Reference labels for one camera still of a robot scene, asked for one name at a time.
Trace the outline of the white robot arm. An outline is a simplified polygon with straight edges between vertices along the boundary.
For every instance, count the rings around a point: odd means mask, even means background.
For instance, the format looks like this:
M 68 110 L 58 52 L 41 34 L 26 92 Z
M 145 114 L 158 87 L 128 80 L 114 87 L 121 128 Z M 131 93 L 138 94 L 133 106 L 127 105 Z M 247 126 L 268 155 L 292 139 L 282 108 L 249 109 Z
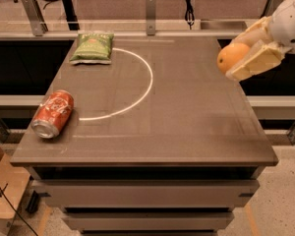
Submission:
M 284 0 L 271 16 L 256 21 L 232 43 L 251 49 L 226 72 L 228 79 L 240 82 L 278 66 L 286 54 L 295 54 L 295 0 Z

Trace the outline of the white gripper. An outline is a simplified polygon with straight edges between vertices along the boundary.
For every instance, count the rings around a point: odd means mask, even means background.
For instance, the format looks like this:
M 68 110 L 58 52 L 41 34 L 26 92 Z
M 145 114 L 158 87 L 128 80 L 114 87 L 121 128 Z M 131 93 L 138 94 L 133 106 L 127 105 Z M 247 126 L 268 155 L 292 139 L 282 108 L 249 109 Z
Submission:
M 260 18 L 232 43 L 244 43 L 252 48 L 226 72 L 228 79 L 244 81 L 278 66 L 285 58 L 284 47 L 295 54 L 295 0 L 283 1 L 271 17 Z

